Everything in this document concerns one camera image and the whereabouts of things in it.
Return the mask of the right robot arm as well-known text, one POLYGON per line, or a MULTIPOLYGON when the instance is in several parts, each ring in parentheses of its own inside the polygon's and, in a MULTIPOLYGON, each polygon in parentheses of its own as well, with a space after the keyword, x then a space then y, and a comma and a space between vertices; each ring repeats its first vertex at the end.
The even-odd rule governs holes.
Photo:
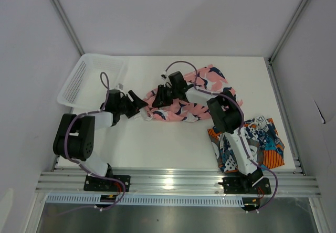
POLYGON ((238 171, 242 175, 240 188, 246 193, 257 189, 264 175, 254 161, 245 136, 244 114, 231 92, 211 92, 197 87, 195 83, 188 84, 179 71, 161 77, 165 84, 158 85, 152 106, 167 107, 175 99, 207 106, 215 127, 224 133, 234 152, 238 171))

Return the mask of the blue orange patterned shorts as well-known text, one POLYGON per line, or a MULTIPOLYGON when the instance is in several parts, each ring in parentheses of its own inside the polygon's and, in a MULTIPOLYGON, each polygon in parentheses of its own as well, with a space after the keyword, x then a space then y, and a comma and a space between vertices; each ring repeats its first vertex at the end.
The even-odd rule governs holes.
MULTIPOLYGON (((268 169, 283 166, 285 145, 279 137, 272 118, 258 116, 245 121, 245 136, 254 161, 268 169)), ((215 126, 207 130, 218 168, 223 173, 238 171, 234 152, 226 136, 215 126)))

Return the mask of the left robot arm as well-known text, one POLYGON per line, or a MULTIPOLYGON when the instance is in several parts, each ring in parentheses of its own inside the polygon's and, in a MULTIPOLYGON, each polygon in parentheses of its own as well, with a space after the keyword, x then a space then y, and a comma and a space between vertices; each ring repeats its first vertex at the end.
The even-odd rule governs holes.
POLYGON ((115 126, 122 115, 131 118, 148 104, 132 90, 107 91, 98 111, 62 116, 52 146, 55 155, 77 164, 88 175, 96 177, 95 184, 103 191, 114 185, 111 166, 94 152, 95 131, 115 126))

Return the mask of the pink star patterned shorts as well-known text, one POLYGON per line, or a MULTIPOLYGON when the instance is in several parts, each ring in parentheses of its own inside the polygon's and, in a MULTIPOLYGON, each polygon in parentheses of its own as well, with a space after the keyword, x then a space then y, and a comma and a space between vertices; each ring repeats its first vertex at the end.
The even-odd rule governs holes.
POLYGON ((186 93, 186 100, 174 99, 172 104, 167 107, 157 108, 153 106, 157 89, 147 93, 143 100, 148 104, 145 110, 149 119, 165 122, 196 122, 210 119, 207 100, 212 95, 196 91, 196 89, 212 93, 222 93, 227 90, 233 95, 239 106, 243 105, 242 98, 237 96, 236 90, 228 83, 224 74, 213 65, 202 67, 197 72, 185 74, 184 80, 188 84, 195 82, 196 87, 192 87, 186 93))

